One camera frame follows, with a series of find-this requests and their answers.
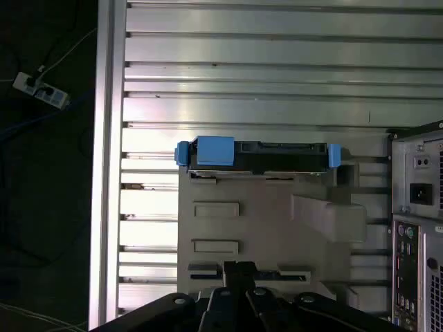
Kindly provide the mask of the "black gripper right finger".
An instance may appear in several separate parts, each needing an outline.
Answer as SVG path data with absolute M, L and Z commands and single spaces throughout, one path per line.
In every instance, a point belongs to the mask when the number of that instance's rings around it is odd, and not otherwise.
M 291 301 L 258 287 L 255 263 L 240 261 L 240 289 L 263 331 L 404 331 L 391 322 L 313 292 L 296 295 Z

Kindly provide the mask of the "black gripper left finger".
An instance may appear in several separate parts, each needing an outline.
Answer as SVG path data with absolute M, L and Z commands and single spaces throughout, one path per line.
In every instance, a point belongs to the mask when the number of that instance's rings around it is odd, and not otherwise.
M 226 261 L 224 285 L 209 297 L 194 299 L 185 293 L 170 293 L 94 331 L 234 331 L 238 301 L 239 264 Z

